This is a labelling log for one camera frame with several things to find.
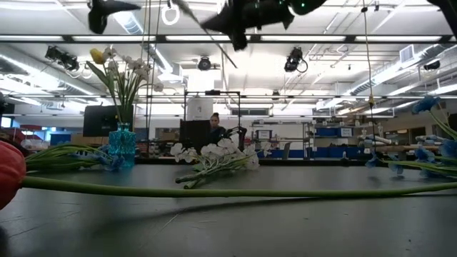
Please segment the blue artificial flower bunch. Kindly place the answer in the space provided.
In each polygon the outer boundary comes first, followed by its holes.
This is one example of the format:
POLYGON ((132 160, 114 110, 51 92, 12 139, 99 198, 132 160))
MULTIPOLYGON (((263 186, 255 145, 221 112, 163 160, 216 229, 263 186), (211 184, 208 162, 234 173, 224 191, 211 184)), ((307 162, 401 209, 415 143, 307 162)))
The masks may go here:
POLYGON ((79 170, 100 166, 108 171, 117 171, 124 164, 123 156, 110 155, 109 146, 61 144, 25 158, 27 171, 79 170))
POLYGON ((424 148, 413 150, 416 159, 414 161, 402 161, 396 154, 390 153, 387 159, 378 157, 375 147, 371 148, 371 158, 367 160, 365 166, 373 168, 379 163, 386 163, 387 166, 397 175, 403 174, 403 168, 413 167, 421 170, 421 175, 428 178, 457 178, 457 130, 451 128, 449 123, 440 120, 433 112, 432 108, 440 102, 438 96, 425 96, 418 101, 411 110, 412 114, 428 112, 438 127, 442 129, 450 138, 444 138, 441 144, 422 146, 439 146, 438 151, 428 151, 424 148))

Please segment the cardboard box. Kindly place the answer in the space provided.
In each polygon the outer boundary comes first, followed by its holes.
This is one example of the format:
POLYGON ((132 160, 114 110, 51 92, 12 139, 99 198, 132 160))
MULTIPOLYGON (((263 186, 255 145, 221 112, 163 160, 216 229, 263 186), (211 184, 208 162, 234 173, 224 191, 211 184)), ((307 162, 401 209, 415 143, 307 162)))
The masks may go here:
POLYGON ((103 136, 83 136, 82 133, 75 133, 71 135, 71 143, 98 147, 108 144, 109 138, 103 136))

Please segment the red artificial tulip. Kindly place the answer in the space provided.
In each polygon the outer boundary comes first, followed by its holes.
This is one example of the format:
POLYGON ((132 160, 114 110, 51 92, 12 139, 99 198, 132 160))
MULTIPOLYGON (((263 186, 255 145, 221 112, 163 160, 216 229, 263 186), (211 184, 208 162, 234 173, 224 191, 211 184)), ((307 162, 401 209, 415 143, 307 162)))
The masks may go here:
POLYGON ((20 150, 9 143, 0 141, 0 210, 13 200, 17 191, 21 188, 146 198, 382 198, 456 189, 457 182, 413 188, 356 191, 186 190, 105 186, 91 183, 61 181, 50 178, 28 177, 26 175, 26 161, 20 150))

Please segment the row of blue bins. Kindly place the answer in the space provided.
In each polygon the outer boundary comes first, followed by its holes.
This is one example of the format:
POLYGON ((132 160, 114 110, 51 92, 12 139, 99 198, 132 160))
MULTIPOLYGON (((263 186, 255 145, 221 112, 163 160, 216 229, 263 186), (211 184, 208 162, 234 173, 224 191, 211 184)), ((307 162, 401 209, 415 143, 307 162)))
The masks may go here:
POLYGON ((364 153, 363 148, 359 147, 318 147, 315 151, 308 147, 306 150, 290 150, 288 152, 289 158, 342 158, 343 154, 347 158, 357 158, 364 153))

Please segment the black screen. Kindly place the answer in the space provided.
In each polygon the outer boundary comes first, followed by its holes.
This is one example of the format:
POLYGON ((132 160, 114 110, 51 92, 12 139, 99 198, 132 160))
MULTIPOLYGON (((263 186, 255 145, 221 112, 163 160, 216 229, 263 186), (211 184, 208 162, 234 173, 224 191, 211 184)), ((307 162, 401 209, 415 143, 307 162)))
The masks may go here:
POLYGON ((209 120, 180 120, 179 142, 184 148, 194 148, 200 153, 201 148, 209 144, 211 125, 209 120))

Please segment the white artificial flower bunch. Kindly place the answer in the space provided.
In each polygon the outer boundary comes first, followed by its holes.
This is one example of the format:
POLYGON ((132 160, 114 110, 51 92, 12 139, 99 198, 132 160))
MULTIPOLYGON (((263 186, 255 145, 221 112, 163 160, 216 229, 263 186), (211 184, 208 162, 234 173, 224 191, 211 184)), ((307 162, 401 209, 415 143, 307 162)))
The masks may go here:
POLYGON ((103 70, 106 77, 104 84, 113 99, 119 122, 129 123, 132 106, 139 93, 150 81, 152 66, 143 59, 119 56, 114 47, 107 47, 102 52, 105 63, 103 70))
POLYGON ((232 176, 239 171, 256 170, 259 164, 258 154, 270 154, 271 143, 262 142, 260 149, 250 145, 240 150, 229 138, 223 138, 218 143, 203 146, 198 153, 194 148, 184 148, 182 143, 171 147, 171 155, 176 162, 194 163, 194 173, 175 179, 176 183, 185 183, 184 189, 196 188, 200 183, 221 177, 232 176))

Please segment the black rig frame bar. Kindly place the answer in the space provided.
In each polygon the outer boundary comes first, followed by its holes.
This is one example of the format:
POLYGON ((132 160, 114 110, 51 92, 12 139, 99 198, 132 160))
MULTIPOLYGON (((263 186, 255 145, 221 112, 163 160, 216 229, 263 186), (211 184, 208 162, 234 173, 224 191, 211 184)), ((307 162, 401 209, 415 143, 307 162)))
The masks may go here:
MULTIPOLYGON (((250 44, 457 44, 453 35, 333 35, 333 34, 248 34, 250 44)), ((22 35, 0 34, 0 43, 18 44, 140 44, 150 41, 155 44, 228 44, 226 35, 181 34, 152 36, 142 35, 22 35)))

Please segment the white box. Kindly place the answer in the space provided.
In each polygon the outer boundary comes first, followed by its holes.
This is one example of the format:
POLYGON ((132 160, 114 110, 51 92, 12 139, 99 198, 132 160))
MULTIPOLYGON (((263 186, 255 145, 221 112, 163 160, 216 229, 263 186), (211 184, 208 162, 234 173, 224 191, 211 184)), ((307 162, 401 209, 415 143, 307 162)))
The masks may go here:
POLYGON ((194 97, 186 102, 186 119, 209 120, 214 113, 214 101, 210 98, 194 97))

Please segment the long ceiling rail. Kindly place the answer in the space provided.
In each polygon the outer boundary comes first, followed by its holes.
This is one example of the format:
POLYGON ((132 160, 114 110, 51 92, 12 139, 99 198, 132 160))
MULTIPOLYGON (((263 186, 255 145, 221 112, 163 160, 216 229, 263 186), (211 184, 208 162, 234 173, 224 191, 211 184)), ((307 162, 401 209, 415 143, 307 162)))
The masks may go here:
MULTIPOLYGON (((197 94, 176 94, 176 95, 138 95, 135 97, 135 100, 139 99, 184 99, 194 96, 200 97, 209 97, 216 99, 368 99, 369 96, 340 96, 340 95, 279 95, 279 96, 270 96, 270 95, 229 95, 229 94, 220 94, 220 95, 205 95, 202 93, 197 94)), ((7 94, 6 98, 19 99, 19 98, 30 98, 30 99, 95 99, 95 98, 111 98, 107 95, 64 95, 64 94, 7 94)), ((419 100, 424 96, 414 96, 414 95, 404 95, 404 96, 373 96, 375 100, 378 99, 411 99, 419 100)))

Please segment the black monitor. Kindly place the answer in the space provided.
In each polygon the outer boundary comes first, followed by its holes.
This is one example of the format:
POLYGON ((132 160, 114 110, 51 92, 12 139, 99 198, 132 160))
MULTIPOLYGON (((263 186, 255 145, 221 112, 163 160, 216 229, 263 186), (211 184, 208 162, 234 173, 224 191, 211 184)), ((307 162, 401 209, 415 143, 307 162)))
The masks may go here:
POLYGON ((112 131, 131 131, 134 106, 121 112, 121 120, 115 106, 87 106, 84 111, 83 136, 108 136, 112 131))

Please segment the red shelf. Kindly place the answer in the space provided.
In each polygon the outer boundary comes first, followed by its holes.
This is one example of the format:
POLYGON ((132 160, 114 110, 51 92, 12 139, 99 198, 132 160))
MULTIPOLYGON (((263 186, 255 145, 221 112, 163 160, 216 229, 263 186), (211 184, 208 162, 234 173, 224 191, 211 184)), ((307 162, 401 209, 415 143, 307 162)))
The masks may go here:
POLYGON ((24 140, 43 140, 44 131, 41 126, 20 125, 14 128, 13 138, 19 143, 24 140))

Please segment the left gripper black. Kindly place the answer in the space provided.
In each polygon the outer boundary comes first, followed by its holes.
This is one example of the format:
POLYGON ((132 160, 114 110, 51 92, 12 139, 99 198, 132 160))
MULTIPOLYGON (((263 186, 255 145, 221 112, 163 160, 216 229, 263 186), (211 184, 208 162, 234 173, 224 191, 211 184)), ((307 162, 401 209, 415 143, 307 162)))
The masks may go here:
POLYGON ((90 0, 89 8, 88 22, 90 30, 95 34, 103 34, 110 14, 139 10, 141 6, 119 0, 90 0))

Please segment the white air vent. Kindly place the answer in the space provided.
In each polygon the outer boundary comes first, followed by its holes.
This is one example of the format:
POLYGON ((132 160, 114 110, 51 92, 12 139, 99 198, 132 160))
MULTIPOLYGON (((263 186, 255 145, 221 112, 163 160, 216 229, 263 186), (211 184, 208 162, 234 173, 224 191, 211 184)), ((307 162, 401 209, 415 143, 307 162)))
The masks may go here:
POLYGON ((399 58, 402 64, 407 63, 415 58, 414 45, 410 44, 399 51, 399 58))

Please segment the wooden workbench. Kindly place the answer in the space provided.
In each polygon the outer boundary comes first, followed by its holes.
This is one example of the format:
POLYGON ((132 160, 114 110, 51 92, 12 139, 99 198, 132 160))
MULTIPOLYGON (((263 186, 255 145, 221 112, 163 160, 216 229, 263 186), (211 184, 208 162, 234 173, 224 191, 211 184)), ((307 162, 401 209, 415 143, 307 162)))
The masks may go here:
POLYGON ((438 151, 439 146, 422 146, 422 145, 414 145, 414 146, 377 146, 377 152, 402 152, 402 151, 413 151, 417 148, 424 148, 428 151, 438 151))

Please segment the blue box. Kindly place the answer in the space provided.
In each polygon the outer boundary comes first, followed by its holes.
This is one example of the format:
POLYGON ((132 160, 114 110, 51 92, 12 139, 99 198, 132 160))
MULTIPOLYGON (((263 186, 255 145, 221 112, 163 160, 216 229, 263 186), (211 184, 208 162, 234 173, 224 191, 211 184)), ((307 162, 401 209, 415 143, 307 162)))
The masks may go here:
POLYGON ((52 133, 50 135, 50 145, 51 146, 58 146, 65 143, 71 142, 71 134, 63 134, 63 133, 52 133))

